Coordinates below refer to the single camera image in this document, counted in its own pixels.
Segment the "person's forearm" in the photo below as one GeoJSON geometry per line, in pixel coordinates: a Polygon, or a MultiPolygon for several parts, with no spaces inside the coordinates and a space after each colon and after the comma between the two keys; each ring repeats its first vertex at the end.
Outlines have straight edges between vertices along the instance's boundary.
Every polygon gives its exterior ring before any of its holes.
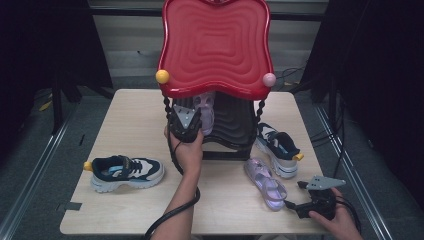
{"type": "MultiPolygon", "coordinates": [[[[198,172],[185,173],[165,213],[193,200],[200,177],[198,172]]],[[[154,232],[152,239],[190,239],[194,206],[169,218],[154,232]]]]}

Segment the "sneaker sole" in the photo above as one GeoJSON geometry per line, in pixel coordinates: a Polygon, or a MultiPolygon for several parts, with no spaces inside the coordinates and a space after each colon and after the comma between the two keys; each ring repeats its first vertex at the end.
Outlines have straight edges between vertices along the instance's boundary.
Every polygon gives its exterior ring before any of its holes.
{"type": "Polygon", "coordinates": [[[158,184],[163,176],[165,175],[165,169],[162,168],[162,174],[151,181],[116,181],[116,182],[105,182],[103,180],[100,180],[96,176],[91,177],[91,188],[93,188],[96,192],[112,192],[113,190],[117,189],[121,185],[128,185],[133,188],[150,188],[158,184]]]}
{"type": "Polygon", "coordinates": [[[256,138],[255,141],[255,145],[259,148],[259,150],[261,150],[262,152],[268,154],[272,160],[272,169],[274,170],[274,172],[279,175],[282,178],[292,178],[294,176],[296,176],[297,174],[297,165],[291,168],[286,168],[281,166],[278,163],[278,158],[274,155],[274,153],[269,150],[268,147],[266,147],[266,144],[264,144],[262,142],[261,139],[256,138]]]}

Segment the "pink ball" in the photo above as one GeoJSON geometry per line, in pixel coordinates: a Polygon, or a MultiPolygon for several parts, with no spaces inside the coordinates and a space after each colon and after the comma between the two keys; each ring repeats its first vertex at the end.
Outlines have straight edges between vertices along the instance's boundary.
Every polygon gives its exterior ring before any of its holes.
{"type": "Polygon", "coordinates": [[[275,81],[277,81],[277,78],[273,73],[267,73],[262,78],[262,81],[264,82],[265,86],[272,87],[275,84],[275,81]]]}

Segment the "human hand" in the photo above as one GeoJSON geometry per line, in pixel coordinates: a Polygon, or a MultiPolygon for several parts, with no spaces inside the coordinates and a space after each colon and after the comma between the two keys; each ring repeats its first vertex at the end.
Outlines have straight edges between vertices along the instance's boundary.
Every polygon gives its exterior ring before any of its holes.
{"type": "MultiPolygon", "coordinates": [[[[168,137],[168,129],[165,127],[165,137],[168,137]]],[[[199,129],[196,140],[192,143],[184,143],[177,139],[172,132],[169,133],[172,150],[178,159],[178,163],[186,173],[200,173],[203,158],[203,133],[199,129]]]]}
{"type": "MultiPolygon", "coordinates": [[[[340,191],[335,188],[332,188],[331,190],[334,195],[336,195],[336,198],[340,200],[340,197],[342,197],[340,191]]],[[[310,211],[309,216],[330,231],[338,240],[363,239],[356,229],[349,211],[340,203],[336,204],[336,215],[331,221],[315,211],[310,211]]]]}

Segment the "metal bar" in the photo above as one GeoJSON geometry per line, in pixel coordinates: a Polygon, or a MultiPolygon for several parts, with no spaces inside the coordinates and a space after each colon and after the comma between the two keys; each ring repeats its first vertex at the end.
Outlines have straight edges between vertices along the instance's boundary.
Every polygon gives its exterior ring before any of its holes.
{"type": "MultiPolygon", "coordinates": [[[[319,106],[316,107],[315,110],[327,134],[332,134],[333,132],[328,123],[329,119],[324,108],[319,106]]],[[[342,142],[340,138],[335,135],[335,137],[330,138],[330,141],[338,156],[340,156],[343,151],[343,158],[341,159],[343,163],[343,169],[345,170],[350,182],[352,183],[353,189],[356,192],[356,195],[358,196],[358,199],[361,202],[362,207],[364,208],[365,213],[367,214],[368,219],[370,220],[370,223],[374,228],[375,233],[377,234],[377,237],[379,239],[392,240],[393,237],[390,234],[389,228],[387,227],[383,217],[381,216],[374,201],[372,200],[365,185],[363,184],[361,177],[359,176],[358,172],[355,169],[355,166],[353,165],[353,162],[349,157],[349,154],[346,150],[343,150],[341,148],[342,142]]]]}
{"type": "MultiPolygon", "coordinates": [[[[160,8],[117,8],[117,7],[90,7],[90,8],[44,8],[39,10],[42,13],[50,14],[90,14],[104,16],[143,16],[143,17],[162,17],[160,8]]],[[[321,13],[287,13],[271,12],[271,20],[287,21],[312,21],[320,22],[325,18],[321,13]]]]}
{"type": "Polygon", "coordinates": [[[0,239],[1,240],[10,240],[13,237],[18,225],[24,216],[26,209],[28,208],[40,182],[46,172],[54,153],[56,152],[59,143],[62,141],[63,135],[68,128],[70,120],[73,118],[74,113],[78,104],[74,105],[74,108],[71,109],[71,113],[63,122],[62,126],[58,129],[55,135],[50,137],[50,140],[44,149],[41,157],[39,158],[37,165],[34,167],[30,177],[25,183],[24,188],[19,194],[18,198],[15,200],[15,203],[11,209],[7,212],[6,216],[3,219],[3,222],[0,225],[0,239]]]}

